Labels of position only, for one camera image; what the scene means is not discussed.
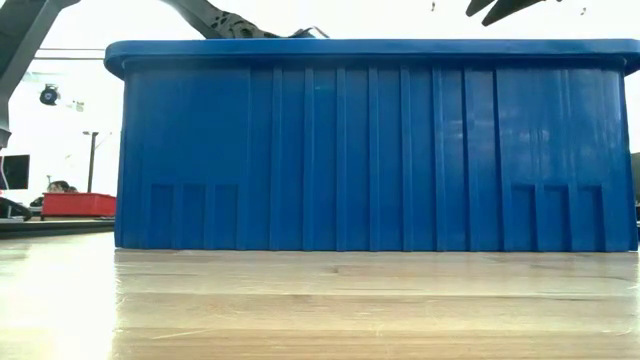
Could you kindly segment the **black table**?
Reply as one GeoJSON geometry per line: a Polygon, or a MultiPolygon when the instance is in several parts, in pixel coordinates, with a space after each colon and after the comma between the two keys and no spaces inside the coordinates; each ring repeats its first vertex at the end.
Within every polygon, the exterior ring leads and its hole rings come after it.
{"type": "Polygon", "coordinates": [[[0,240],[112,232],[112,219],[0,221],[0,240]]]}

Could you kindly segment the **black computer monitor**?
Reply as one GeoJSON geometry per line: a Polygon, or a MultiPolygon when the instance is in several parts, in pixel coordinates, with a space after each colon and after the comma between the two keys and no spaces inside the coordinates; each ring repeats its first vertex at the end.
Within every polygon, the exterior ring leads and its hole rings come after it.
{"type": "Polygon", "coordinates": [[[29,155],[0,156],[0,190],[26,190],[29,168],[29,155]]]}

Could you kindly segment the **blue ribbed plastic bin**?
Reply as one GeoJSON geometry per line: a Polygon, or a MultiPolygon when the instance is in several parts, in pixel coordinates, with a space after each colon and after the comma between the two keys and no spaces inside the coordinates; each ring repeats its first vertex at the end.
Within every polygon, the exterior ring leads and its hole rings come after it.
{"type": "Polygon", "coordinates": [[[638,247],[639,40],[122,41],[104,65],[119,247],[638,247]]]}

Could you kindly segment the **dark thin pole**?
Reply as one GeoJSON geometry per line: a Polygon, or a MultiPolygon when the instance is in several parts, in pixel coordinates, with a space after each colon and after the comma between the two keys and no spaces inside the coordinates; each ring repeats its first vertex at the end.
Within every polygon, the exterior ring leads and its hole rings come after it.
{"type": "Polygon", "coordinates": [[[89,165],[88,165],[88,175],[87,175],[87,192],[91,193],[93,189],[93,177],[94,177],[94,167],[95,167],[95,153],[97,146],[97,137],[99,133],[97,131],[84,131],[84,135],[89,136],[90,140],[90,150],[89,150],[89,165]]]}

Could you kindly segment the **red plastic bin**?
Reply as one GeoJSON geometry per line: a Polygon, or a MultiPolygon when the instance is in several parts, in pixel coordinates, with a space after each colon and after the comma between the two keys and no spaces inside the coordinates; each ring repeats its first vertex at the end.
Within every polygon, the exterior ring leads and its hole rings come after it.
{"type": "Polygon", "coordinates": [[[98,193],[45,193],[41,214],[45,217],[113,217],[116,198],[98,193]]]}

